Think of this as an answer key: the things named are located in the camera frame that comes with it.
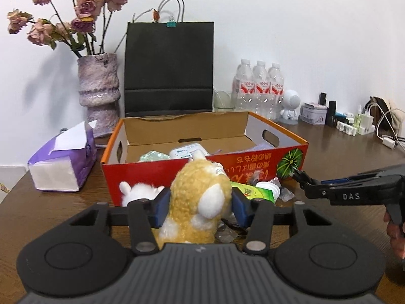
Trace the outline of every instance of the purple tissue box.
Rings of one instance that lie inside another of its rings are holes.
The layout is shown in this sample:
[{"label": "purple tissue box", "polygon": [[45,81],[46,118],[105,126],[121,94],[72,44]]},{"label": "purple tissue box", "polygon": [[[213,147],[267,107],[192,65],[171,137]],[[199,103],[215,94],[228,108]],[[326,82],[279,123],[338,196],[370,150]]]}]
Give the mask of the purple tissue box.
[{"label": "purple tissue box", "polygon": [[[97,149],[94,143],[93,129],[87,123],[74,127],[73,138],[69,137],[66,147],[57,143],[58,136],[42,146],[28,161],[35,187],[42,191],[77,192],[86,181],[87,176],[97,159]],[[79,143],[78,134],[82,132]]]}]

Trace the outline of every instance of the watermelon illustration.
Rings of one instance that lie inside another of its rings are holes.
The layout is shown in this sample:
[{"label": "watermelon illustration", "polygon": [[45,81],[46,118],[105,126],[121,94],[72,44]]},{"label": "watermelon illustration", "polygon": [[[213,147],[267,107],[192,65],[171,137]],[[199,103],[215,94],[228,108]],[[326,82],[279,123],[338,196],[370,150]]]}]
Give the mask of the watermelon illustration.
[{"label": "watermelon illustration", "polygon": [[288,178],[291,171],[298,169],[301,165],[303,153],[300,149],[289,151],[277,165],[277,177],[281,179]]}]

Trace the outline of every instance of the human hand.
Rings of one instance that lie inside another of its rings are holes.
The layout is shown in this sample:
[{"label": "human hand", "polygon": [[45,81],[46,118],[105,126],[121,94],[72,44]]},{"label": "human hand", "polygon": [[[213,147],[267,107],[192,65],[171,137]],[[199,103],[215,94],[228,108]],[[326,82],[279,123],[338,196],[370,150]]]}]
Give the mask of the human hand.
[{"label": "human hand", "polygon": [[[384,222],[391,221],[391,216],[388,212],[385,212]],[[405,232],[405,224],[402,225],[402,231]],[[405,238],[401,235],[401,230],[399,225],[393,223],[388,223],[387,234],[391,238],[391,247],[394,250],[394,254],[401,258],[405,258]]]}]

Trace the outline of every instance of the water bottle label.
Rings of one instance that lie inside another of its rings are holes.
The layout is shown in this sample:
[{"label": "water bottle label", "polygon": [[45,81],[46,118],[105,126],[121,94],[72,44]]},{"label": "water bottle label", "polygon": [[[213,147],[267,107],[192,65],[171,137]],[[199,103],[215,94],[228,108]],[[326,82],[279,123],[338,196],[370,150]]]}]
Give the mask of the water bottle label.
[{"label": "water bottle label", "polygon": [[270,92],[270,82],[266,82],[266,81],[256,82],[256,90],[258,93],[269,93]]},{"label": "water bottle label", "polygon": [[271,83],[271,90],[274,92],[276,95],[282,95],[284,92],[284,86],[281,85],[280,83],[277,82],[272,82]]},{"label": "water bottle label", "polygon": [[255,87],[254,82],[246,81],[240,83],[240,89],[244,93],[254,93],[254,87]]}]

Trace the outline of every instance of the green package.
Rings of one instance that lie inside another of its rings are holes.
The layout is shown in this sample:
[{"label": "green package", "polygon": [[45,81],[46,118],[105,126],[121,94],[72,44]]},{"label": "green package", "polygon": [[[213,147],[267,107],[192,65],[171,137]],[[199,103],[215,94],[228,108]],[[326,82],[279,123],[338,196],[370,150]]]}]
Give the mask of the green package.
[{"label": "green package", "polygon": [[231,185],[232,187],[238,188],[249,200],[254,198],[263,198],[274,203],[272,190],[266,190],[265,188],[254,187],[252,185],[235,183],[233,181],[231,182]]}]

